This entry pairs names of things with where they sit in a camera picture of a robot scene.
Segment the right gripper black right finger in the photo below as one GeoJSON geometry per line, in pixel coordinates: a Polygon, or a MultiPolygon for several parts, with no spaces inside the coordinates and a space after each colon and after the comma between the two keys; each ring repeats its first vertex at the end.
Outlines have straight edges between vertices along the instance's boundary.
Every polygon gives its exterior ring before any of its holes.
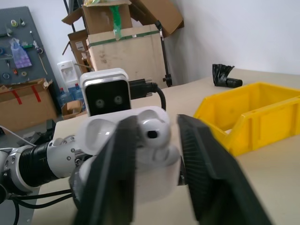
{"type": "Polygon", "coordinates": [[[190,199],[201,225],[270,225],[271,220],[235,158],[200,120],[177,123],[190,199]]]}

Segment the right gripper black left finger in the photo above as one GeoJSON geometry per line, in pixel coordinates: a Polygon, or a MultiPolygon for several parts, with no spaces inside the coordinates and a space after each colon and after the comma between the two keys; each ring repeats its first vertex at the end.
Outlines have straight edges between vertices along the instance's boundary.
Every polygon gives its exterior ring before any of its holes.
{"type": "Polygon", "coordinates": [[[138,121],[120,121],[92,162],[75,225],[128,225],[133,221],[138,121]]]}

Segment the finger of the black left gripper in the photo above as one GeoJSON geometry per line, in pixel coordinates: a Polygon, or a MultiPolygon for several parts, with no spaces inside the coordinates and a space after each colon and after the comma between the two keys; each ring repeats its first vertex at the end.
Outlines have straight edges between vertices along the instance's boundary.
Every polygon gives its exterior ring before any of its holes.
{"type": "Polygon", "coordinates": [[[179,186],[186,185],[186,170],[184,163],[180,163],[179,186]]]}

